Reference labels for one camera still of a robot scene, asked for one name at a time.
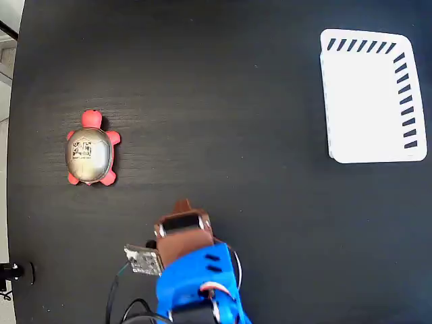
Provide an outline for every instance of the black cable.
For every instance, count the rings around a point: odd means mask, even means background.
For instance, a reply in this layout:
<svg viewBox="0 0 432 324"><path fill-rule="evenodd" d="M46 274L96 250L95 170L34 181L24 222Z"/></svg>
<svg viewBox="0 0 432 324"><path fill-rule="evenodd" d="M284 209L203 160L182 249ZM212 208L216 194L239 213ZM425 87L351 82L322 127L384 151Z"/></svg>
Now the black cable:
<svg viewBox="0 0 432 324"><path fill-rule="evenodd" d="M152 313L149 304L147 304L147 302L144 299L137 298L133 302L131 302L129 304L129 306L127 307L127 309L125 310L120 324L124 323L124 321L128 318L129 312L132 310L134 305L137 303L140 303L142 305L142 307L144 307L144 309L146 310L147 313ZM151 323L156 324L156 321L154 319L151 319Z"/></svg>
<svg viewBox="0 0 432 324"><path fill-rule="evenodd" d="M4 294L3 292L0 292L0 296L3 296L4 300L7 300L10 302L12 300L11 296L9 296L12 293L12 290Z"/></svg>
<svg viewBox="0 0 432 324"><path fill-rule="evenodd" d="M126 319L125 321L122 321L121 324L141 323L145 319L153 319L153 320L161 321L161 322L168 323L168 324L173 323L167 317L161 316L161 315L156 314L156 313L147 312L147 313L143 313L143 314L139 314L139 315L134 315L134 316Z"/></svg>
<svg viewBox="0 0 432 324"><path fill-rule="evenodd" d="M12 28L10 28L7 24L2 22L1 20L0 20L0 30L3 31L5 34L9 35L10 37L12 37L15 41L18 40L18 33Z"/></svg>
<svg viewBox="0 0 432 324"><path fill-rule="evenodd" d="M111 289L108 295L107 307L105 308L105 324L111 324L111 311L113 310L113 303L115 298L115 292L119 285L119 276L123 273L124 269L129 265L129 261L124 264L123 267L115 275L113 283L111 284Z"/></svg>

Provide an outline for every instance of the white plastic tray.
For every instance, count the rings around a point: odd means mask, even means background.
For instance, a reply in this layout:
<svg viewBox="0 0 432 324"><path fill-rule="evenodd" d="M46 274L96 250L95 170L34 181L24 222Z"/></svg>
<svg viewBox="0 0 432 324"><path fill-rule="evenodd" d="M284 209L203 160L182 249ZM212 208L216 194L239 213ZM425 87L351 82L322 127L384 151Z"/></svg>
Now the white plastic tray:
<svg viewBox="0 0 432 324"><path fill-rule="evenodd" d="M419 79L405 36L324 30L321 69L331 157L340 163L426 157Z"/></svg>

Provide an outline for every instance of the tabletop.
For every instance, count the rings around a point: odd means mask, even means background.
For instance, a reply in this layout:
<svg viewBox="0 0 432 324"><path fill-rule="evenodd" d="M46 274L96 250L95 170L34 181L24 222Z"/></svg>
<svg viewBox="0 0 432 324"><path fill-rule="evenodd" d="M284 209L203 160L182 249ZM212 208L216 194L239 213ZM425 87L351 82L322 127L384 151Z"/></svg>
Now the tabletop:
<svg viewBox="0 0 432 324"><path fill-rule="evenodd" d="M254 323L432 322L432 158L341 165L327 151L326 28L414 48L432 118L429 1L27 1L9 121L7 224L21 323L102 323L127 243L177 199L209 212L242 260ZM86 109L121 134L113 186L68 184ZM125 273L113 310L156 306Z"/></svg>

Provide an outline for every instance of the floor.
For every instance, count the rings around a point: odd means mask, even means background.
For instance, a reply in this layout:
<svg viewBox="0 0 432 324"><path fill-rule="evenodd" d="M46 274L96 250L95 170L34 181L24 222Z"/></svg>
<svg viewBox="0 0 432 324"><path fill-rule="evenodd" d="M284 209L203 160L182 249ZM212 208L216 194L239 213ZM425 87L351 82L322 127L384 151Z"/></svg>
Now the floor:
<svg viewBox="0 0 432 324"><path fill-rule="evenodd" d="M1 62L9 67L14 67L15 49L3 50L0 53ZM0 263L9 261L7 249L7 224L6 224L6 165L7 165L7 129L9 118L0 121ZM0 297L0 324L15 324L14 302Z"/></svg>

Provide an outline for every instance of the toy turtle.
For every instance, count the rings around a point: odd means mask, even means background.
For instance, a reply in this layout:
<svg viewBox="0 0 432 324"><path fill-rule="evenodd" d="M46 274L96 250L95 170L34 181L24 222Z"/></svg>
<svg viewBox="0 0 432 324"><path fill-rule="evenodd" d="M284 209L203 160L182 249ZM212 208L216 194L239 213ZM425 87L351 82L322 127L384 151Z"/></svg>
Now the toy turtle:
<svg viewBox="0 0 432 324"><path fill-rule="evenodd" d="M102 131L101 124L102 114L88 110L82 114L82 129L72 130L67 135L67 179L71 184L91 185L100 181L109 186L114 183L114 145L120 142L120 135Z"/></svg>

